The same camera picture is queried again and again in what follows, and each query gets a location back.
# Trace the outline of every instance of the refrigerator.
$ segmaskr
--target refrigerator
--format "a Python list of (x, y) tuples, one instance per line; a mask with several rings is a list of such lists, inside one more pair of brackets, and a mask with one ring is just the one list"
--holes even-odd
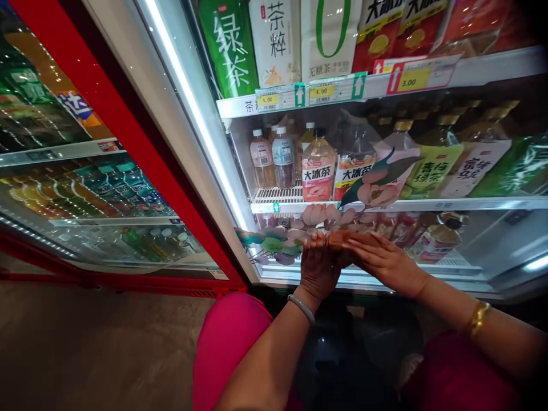
[[(62, 9), (104, 67), (115, 58), (114, 87), (154, 122), (243, 283), (294, 287), (304, 239), (375, 230), (482, 299), (545, 291), (548, 67), (511, 2), (12, 3), (24, 19)], [(170, 200), (148, 148), (126, 148)], [(337, 288), (393, 292), (354, 265)]]
[(89, 15), (72, 13), (0, 3), (0, 281), (245, 290), (195, 182)]

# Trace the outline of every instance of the hand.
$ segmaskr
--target hand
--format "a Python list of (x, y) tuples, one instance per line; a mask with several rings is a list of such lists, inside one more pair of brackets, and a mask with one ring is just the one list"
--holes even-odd
[(327, 245), (327, 238), (320, 230), (305, 241), (301, 258), (301, 284), (293, 293), (315, 312), (320, 303), (333, 292), (341, 267)]
[(378, 247), (350, 238), (342, 247), (354, 256), (354, 264), (367, 271), (387, 287), (407, 297), (416, 298), (430, 275), (403, 251), (379, 233), (371, 233)]

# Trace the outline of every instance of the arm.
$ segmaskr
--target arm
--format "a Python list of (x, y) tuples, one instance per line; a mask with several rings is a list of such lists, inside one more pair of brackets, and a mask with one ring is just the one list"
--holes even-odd
[[(301, 283), (293, 293), (313, 313), (333, 291), (340, 268), (331, 266), (323, 233), (304, 244)], [(225, 386), (216, 411), (283, 410), (310, 324), (288, 301), (242, 359)]]
[[(378, 247), (349, 239), (343, 248), (351, 251), (354, 263), (384, 285), (417, 299), (449, 325), (463, 331), (479, 301), (419, 268), (407, 254), (383, 236), (374, 233)], [(520, 380), (533, 375), (545, 354), (545, 333), (514, 317), (490, 308), (473, 342), (498, 366)]]

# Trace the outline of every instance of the gold bracelet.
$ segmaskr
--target gold bracelet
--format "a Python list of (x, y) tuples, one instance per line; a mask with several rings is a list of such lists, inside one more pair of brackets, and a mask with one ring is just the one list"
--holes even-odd
[(470, 323), (466, 326), (466, 333), (468, 336), (473, 339), (480, 328), (483, 326), (483, 321), (485, 320), (485, 315), (487, 314), (487, 311), (491, 308), (491, 305), (489, 303), (486, 303), (484, 301), (480, 301), (476, 307), (476, 310), (474, 311), (474, 315), (472, 315), (472, 319), (470, 320)]

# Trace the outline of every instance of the woman's right hand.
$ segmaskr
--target woman's right hand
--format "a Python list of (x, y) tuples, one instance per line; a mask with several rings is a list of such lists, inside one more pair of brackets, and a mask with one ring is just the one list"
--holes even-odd
[(379, 233), (371, 233), (378, 247), (350, 238), (342, 247), (354, 257), (354, 264), (367, 271), (381, 283), (407, 297), (416, 298), (426, 285), (430, 274), (419, 268), (403, 251)]

